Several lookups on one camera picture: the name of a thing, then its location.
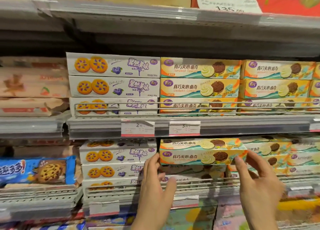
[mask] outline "hand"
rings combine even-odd
[[[240,200],[250,230],[276,230],[276,210],[285,185],[273,167],[253,151],[248,151],[247,163],[258,171],[249,171],[246,163],[235,158],[240,177]]]
[[[159,153],[144,163],[138,212],[131,230],[160,230],[169,216],[177,183],[174,178],[167,182],[165,191],[160,181],[165,173],[158,175]]]

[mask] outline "human hand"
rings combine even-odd
[[[138,212],[131,230],[160,230],[169,216],[177,183],[170,178],[165,191],[162,190],[160,181],[166,174],[158,175],[159,158],[156,153],[144,163]]]
[[[240,200],[251,230],[276,230],[276,210],[285,190],[273,167],[253,151],[248,151],[247,163],[258,171],[249,171],[246,163],[235,158],[240,177]]]

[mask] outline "blue cookie package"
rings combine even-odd
[[[0,158],[0,184],[65,183],[75,180],[76,157],[66,158]]]

